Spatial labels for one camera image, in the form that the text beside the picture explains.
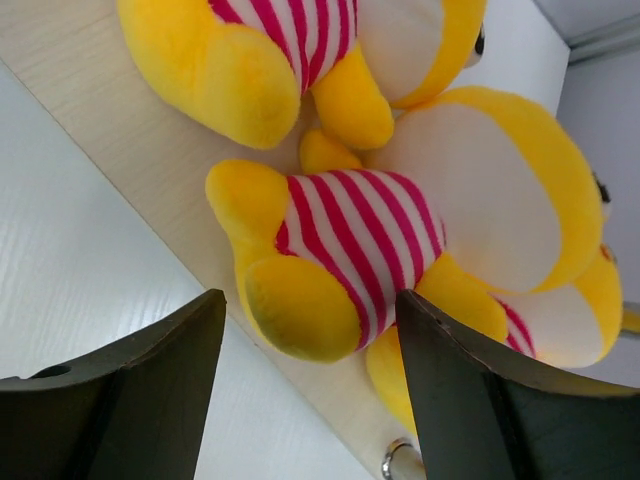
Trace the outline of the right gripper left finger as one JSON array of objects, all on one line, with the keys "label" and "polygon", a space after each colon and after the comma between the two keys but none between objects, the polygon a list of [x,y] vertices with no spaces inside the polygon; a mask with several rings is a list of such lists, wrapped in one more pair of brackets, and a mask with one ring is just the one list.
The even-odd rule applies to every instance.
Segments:
[{"label": "right gripper left finger", "polygon": [[4,479],[192,479],[226,317],[208,290],[164,319],[1,381]]}]

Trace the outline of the yellow plush sideways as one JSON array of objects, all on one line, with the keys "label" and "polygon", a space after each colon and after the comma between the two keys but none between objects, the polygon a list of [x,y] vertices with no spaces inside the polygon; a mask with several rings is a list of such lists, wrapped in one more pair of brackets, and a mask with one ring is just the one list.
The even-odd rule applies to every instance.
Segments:
[{"label": "yellow plush sideways", "polygon": [[241,305],[276,350],[335,362],[372,346],[404,290],[536,353],[539,328],[508,298],[565,287],[599,251],[605,203],[557,120],[479,86],[403,112],[365,155],[310,131],[301,170],[246,159],[209,171]]}]

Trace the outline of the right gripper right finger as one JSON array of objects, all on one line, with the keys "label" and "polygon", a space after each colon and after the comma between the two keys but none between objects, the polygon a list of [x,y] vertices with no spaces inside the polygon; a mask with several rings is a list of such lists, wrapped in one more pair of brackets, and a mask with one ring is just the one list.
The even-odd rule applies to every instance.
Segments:
[{"label": "right gripper right finger", "polygon": [[427,478],[638,478],[638,389],[533,360],[410,290],[396,323]]}]

